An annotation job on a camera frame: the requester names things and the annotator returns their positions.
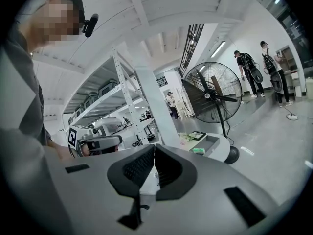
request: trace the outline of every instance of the white shelving rack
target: white shelving rack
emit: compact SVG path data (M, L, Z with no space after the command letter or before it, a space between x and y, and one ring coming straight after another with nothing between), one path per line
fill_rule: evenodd
M144 132L144 125L140 123L139 115L134 107L134 101L144 101L147 107L149 107L149 105L144 98L144 95L137 89L135 84L133 84L130 76L136 77L135 71L127 69L124 64L121 64L119 55L113 47L112 56L109 60L99 67L94 74L87 78L82 86L76 91L76 94L74 94L71 100L69 100L63 113L73 113L75 108L85 100L86 95L90 92L97 91L99 86L105 82L105 80L114 78L119 80L120 84L86 108L77 118L73 120L70 126L81 125L87 127L97 120L104 118L109 114L113 114L123 107L127 107L129 108L132 117L131 120L134 123L132 129L134 130L135 135L142 140L143 144L149 144L147 135ZM157 124L154 119L149 120L149 123L150 122L154 122L157 129ZM66 135L68 134L68 130L69 127L65 129Z

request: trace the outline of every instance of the white shoe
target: white shoe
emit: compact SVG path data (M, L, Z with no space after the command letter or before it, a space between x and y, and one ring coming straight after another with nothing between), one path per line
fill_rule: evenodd
M292 104L293 104L293 102L289 100L289 102L286 103L285 106L291 106Z

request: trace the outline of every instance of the industrial fan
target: industrial fan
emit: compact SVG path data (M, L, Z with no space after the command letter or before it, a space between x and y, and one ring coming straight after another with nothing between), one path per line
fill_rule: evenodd
M221 123L227 138L224 121L239 109L242 88L236 74L227 66L206 62L192 68L182 79L182 98L187 110L207 123ZM225 163L232 164L239 158L236 147L230 147Z

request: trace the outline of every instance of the black cap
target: black cap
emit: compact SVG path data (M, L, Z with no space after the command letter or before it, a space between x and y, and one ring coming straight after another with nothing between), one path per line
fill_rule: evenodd
M83 6L83 1L82 0L70 0L70 1L78 9L79 22L84 23L85 22L85 11L84 11L84 6Z
M267 43L265 43L264 41L261 41L261 42L260 42L261 47L262 47L263 45L265 45L265 44L267 45Z
M236 58L236 54L237 54L237 53L240 53L240 51L235 50L235 52L234 52L235 58Z

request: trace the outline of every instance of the black fisheye border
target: black fisheye border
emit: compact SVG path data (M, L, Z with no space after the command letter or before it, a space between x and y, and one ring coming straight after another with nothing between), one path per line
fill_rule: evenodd
M14 17L27 0L0 0L1 10L1 34L0 43L6 38L7 32L14 22ZM291 10L297 15L299 21L306 30L306 36L310 43L313 43L313 28L311 27L312 19L312 0L286 0ZM40 227L25 211L15 196L10 192L6 181L2 174L0 174L1 198L2 198L2 229L10 231L10 233L18 233L21 229L28 230L30 233L50 234L49 231ZM305 185L301 195L291 208L291 210L276 224L275 227L268 234L279 234L284 231L293 232L296 229L297 233L302 234L310 231L312 228L312 218L310 215L313 206L313 177L310 175L307 184Z

